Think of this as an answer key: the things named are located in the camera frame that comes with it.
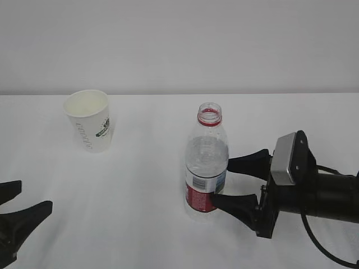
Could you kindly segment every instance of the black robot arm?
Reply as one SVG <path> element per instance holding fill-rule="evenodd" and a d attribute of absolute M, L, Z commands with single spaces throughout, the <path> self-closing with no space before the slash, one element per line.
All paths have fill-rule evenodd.
<path fill-rule="evenodd" d="M 278 139 L 273 157 L 268 150 L 230 159 L 228 171 L 266 181 L 259 203 L 255 194 L 211 197 L 217 208 L 241 220 L 257 236 L 272 238 L 280 211 L 301 214 L 305 229 L 318 249 L 333 261 L 359 268 L 326 251 L 311 232 L 306 215 L 359 223 L 358 176 L 316 164 L 303 131 Z"/>

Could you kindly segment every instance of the water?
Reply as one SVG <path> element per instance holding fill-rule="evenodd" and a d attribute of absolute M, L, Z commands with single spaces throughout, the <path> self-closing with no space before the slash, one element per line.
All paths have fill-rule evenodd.
<path fill-rule="evenodd" d="M 191 140 L 186 149 L 186 166 L 191 173 L 212 178 L 224 172 L 228 164 L 228 145 L 211 136 Z"/>

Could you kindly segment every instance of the white wall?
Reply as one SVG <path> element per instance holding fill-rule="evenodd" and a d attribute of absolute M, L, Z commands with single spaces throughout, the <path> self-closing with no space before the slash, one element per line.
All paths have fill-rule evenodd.
<path fill-rule="evenodd" d="M 0 0 L 0 94 L 359 91 L 358 0 Z"/>

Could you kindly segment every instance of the white table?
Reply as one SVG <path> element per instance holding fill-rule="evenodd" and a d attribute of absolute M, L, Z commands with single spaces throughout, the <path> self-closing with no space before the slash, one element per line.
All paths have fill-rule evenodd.
<path fill-rule="evenodd" d="M 193 221 L 183 205 L 183 148 L 198 106 L 214 101 L 231 157 L 272 151 L 278 137 L 302 129 L 320 164 L 356 174 L 359 94 L 110 96 L 114 135 L 102 154 L 75 143 L 65 98 L 0 96 L 0 181 L 23 182 L 0 212 L 54 202 L 9 268 L 342 268 L 315 248 L 299 215 L 281 212 L 272 239 L 223 212 Z M 227 181 L 228 194 L 259 194 L 262 184 L 232 173 Z M 359 225 L 309 222 L 331 252 L 359 259 Z"/>

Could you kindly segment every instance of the white paper cup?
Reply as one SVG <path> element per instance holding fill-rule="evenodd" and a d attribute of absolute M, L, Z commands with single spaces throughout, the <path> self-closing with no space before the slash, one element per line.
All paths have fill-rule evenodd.
<path fill-rule="evenodd" d="M 66 99 L 63 108 L 87 151 L 102 152 L 109 147 L 107 94 L 99 90 L 78 91 Z"/>

